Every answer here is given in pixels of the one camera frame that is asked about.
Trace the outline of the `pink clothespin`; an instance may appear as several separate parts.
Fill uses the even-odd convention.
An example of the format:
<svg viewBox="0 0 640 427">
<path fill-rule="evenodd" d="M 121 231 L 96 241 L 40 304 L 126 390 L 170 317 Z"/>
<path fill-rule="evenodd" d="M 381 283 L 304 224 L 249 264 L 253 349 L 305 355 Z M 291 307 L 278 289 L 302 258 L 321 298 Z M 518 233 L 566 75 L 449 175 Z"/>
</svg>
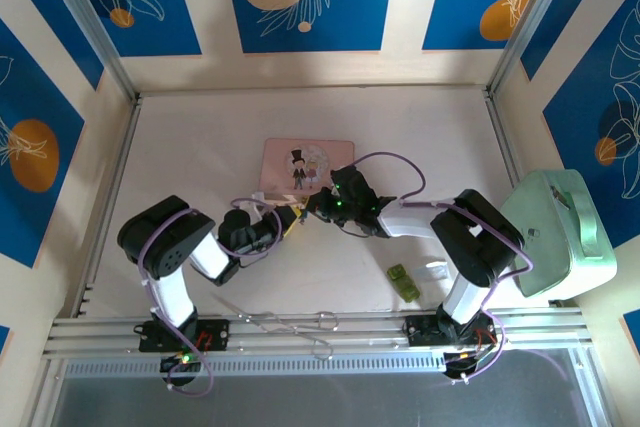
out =
<svg viewBox="0 0 640 427">
<path fill-rule="evenodd" d="M 252 195 L 252 198 L 256 200 L 253 209 L 258 215 L 266 214 L 268 211 L 274 211 L 276 213 L 276 207 L 282 205 L 296 206 L 301 211 L 304 208 L 303 198 L 291 194 L 264 193 L 258 191 Z M 291 223 L 293 222 L 282 222 L 283 228 L 286 228 Z"/>
</svg>

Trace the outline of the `pink card with couple picture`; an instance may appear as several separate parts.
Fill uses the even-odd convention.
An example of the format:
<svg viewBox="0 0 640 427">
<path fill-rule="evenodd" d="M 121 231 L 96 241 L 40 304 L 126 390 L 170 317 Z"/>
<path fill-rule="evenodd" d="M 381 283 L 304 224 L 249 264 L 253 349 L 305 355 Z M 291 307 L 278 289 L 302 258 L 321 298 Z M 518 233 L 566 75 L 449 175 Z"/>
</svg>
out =
<svg viewBox="0 0 640 427">
<path fill-rule="evenodd" d="M 313 194 L 331 185 L 330 173 L 355 160 L 351 141 L 270 138 L 265 141 L 259 190 Z"/>
</svg>

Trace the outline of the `metal forceps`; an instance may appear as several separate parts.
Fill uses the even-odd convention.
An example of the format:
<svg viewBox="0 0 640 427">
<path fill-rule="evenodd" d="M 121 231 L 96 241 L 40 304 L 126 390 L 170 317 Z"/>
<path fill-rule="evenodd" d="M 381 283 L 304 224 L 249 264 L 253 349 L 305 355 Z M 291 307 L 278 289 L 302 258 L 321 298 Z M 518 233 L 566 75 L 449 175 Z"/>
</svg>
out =
<svg viewBox="0 0 640 427">
<path fill-rule="evenodd" d="M 311 344 L 311 355 L 319 361 L 329 361 L 334 357 L 334 347 L 321 337 L 321 334 L 336 332 L 339 328 L 339 319 L 329 312 L 317 314 L 313 324 L 300 324 L 274 316 L 277 328 L 275 333 L 284 333 L 305 339 Z"/>
</svg>

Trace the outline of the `left circuit board green light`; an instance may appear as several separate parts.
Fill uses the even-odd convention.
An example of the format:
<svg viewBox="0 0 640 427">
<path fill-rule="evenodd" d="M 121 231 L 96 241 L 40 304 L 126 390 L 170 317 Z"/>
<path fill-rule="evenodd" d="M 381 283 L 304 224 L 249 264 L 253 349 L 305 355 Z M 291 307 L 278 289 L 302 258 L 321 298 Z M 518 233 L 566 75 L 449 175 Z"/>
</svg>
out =
<svg viewBox="0 0 640 427">
<path fill-rule="evenodd" d="M 160 361 L 160 372 L 162 374 L 183 374 L 199 373 L 201 362 L 193 353 L 177 353 L 168 357 L 163 357 Z"/>
</svg>

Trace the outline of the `right circuit board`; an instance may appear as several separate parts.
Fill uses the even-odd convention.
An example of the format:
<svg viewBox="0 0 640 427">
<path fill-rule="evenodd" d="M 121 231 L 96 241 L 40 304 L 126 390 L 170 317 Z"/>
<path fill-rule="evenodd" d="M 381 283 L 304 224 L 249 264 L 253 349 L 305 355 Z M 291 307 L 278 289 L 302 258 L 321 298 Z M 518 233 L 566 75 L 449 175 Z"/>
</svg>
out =
<svg viewBox="0 0 640 427">
<path fill-rule="evenodd" d="M 445 353 L 444 375 L 453 380 L 461 379 L 462 375 L 470 376 L 479 372 L 493 357 L 491 352 Z"/>
</svg>

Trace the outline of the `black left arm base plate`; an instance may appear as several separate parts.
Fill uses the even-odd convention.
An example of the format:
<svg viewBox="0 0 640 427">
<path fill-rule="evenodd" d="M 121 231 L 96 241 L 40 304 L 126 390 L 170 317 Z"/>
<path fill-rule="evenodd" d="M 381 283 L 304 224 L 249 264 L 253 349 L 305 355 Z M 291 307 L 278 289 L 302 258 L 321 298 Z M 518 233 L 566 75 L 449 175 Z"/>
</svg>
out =
<svg viewBox="0 0 640 427">
<path fill-rule="evenodd" d="M 179 331 L 202 352 L 224 351 L 229 340 L 229 321 L 191 319 Z M 139 336 L 140 352 L 178 352 L 187 348 L 187 344 L 157 318 L 136 325 L 133 332 Z"/>
</svg>

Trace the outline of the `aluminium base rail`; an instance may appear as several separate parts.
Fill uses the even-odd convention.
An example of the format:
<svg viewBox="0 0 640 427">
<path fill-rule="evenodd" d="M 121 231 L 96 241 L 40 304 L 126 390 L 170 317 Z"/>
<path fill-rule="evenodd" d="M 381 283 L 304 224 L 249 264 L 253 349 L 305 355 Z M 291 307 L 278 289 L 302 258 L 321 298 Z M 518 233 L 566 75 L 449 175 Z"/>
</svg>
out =
<svg viewBox="0 0 640 427">
<path fill-rule="evenodd" d="M 321 334 L 334 354 L 404 352 L 409 342 L 403 332 L 407 312 L 339 314 L 339 329 Z M 496 309 L 493 315 L 504 325 L 507 349 L 555 349 L 591 347 L 593 339 L 577 308 Z M 284 319 L 310 324 L 316 315 L 282 315 Z M 244 355 L 310 354 L 311 344 L 284 333 L 266 333 L 245 323 L 236 314 L 226 315 L 230 340 L 226 353 Z M 133 357 L 141 355 L 139 336 L 133 328 L 138 318 L 56 319 L 44 344 L 46 359 Z"/>
</svg>

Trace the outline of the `aluminium side rail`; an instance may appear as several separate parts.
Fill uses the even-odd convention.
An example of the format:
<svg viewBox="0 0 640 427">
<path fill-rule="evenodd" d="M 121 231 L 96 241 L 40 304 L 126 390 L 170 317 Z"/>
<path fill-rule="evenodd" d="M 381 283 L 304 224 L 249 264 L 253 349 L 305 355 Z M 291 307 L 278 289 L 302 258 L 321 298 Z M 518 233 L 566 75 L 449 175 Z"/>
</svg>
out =
<svg viewBox="0 0 640 427">
<path fill-rule="evenodd" d="M 85 292 L 93 285 L 97 276 L 99 262 L 104 251 L 115 203 L 139 120 L 141 103 L 141 94 L 137 93 L 132 101 L 130 113 L 126 118 L 127 122 L 125 124 L 125 130 L 122 134 L 121 141 L 118 145 L 114 166 L 108 172 L 106 177 L 106 190 L 99 198 L 100 203 L 98 204 L 97 210 L 98 217 L 91 224 L 91 227 L 93 228 L 91 243 L 89 244 L 88 253 L 85 256 L 85 262 L 79 284 L 73 297 L 73 303 L 71 304 L 71 318 L 77 318 L 85 314 L 83 311 L 84 295 Z"/>
<path fill-rule="evenodd" d="M 525 173 L 517 152 L 514 137 L 508 128 L 506 117 L 495 95 L 489 88 L 484 90 L 483 95 L 509 182 L 511 186 L 515 188 L 520 184 Z"/>
</svg>

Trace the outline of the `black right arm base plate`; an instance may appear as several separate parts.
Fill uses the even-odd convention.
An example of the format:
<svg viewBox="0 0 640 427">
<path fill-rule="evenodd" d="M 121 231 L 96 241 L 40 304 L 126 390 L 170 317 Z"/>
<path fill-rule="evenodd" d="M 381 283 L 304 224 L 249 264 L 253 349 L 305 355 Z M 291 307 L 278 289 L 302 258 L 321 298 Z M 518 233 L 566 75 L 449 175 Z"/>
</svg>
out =
<svg viewBox="0 0 640 427">
<path fill-rule="evenodd" d="M 483 313 L 459 324 L 442 314 L 410 315 L 405 318 L 403 332 L 410 347 L 488 347 L 497 346 L 494 321 Z"/>
</svg>

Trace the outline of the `aluminium frame post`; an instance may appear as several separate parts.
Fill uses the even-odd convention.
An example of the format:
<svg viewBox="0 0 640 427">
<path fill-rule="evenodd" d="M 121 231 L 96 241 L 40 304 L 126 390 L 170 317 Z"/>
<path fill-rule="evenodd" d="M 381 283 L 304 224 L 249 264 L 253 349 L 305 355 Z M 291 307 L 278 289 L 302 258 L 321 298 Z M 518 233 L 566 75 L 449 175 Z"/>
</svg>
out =
<svg viewBox="0 0 640 427">
<path fill-rule="evenodd" d="M 120 55 L 90 0 L 63 2 L 115 84 L 129 101 L 136 104 L 139 92 L 120 61 Z"/>
<path fill-rule="evenodd" d="M 515 26 L 498 63 L 486 84 L 486 97 L 494 101 L 500 87 L 508 77 L 511 68 L 520 59 L 522 53 L 536 32 L 552 0 L 529 0 L 525 10 Z"/>
</svg>

